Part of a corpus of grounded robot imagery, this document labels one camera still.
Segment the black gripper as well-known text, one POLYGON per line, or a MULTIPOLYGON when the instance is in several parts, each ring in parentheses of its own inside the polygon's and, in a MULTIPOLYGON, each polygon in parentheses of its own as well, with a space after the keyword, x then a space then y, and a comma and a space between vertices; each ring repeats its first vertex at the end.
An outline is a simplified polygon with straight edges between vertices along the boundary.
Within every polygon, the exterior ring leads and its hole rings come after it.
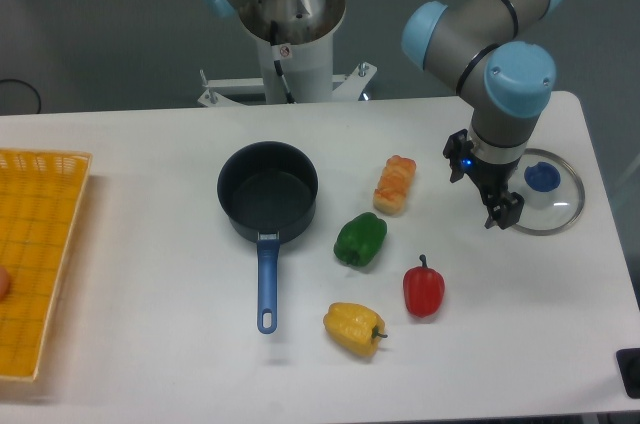
POLYGON ((517 224, 524 208, 524 198, 510 192, 508 182, 516 169, 516 162, 495 164, 471 157, 467 175, 479 190, 482 203, 487 206, 484 227, 490 229, 498 224, 505 230, 517 224))

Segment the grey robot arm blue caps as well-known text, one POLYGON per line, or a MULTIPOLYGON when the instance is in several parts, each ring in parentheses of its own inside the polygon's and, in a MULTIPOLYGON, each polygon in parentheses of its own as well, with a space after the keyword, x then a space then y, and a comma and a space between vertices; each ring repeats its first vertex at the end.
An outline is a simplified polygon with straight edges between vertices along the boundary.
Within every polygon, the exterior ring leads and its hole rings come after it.
MULTIPOLYGON (((458 8, 420 6, 401 47, 408 59, 449 86, 473 110, 470 126, 447 141, 451 177, 468 177, 489 225, 515 225, 525 201, 508 188, 556 80, 541 47, 519 34, 562 0, 468 0, 458 8)), ((218 17, 237 15, 252 36, 270 103, 326 102, 333 83, 333 35, 345 0, 205 0, 218 17)))

